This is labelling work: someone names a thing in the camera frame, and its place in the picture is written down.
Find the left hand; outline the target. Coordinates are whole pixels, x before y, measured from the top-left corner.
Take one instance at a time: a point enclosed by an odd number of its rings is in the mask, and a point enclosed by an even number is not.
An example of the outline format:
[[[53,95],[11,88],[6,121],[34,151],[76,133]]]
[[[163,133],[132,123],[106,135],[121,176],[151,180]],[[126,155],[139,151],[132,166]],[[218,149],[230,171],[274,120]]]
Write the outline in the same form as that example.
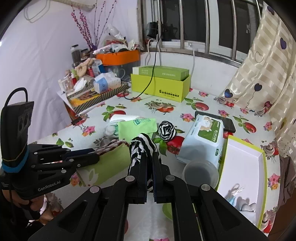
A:
[[[44,196],[31,200],[23,200],[13,191],[9,193],[9,201],[20,210],[21,214],[23,214],[28,221],[38,220],[40,218],[40,210],[44,205]]]

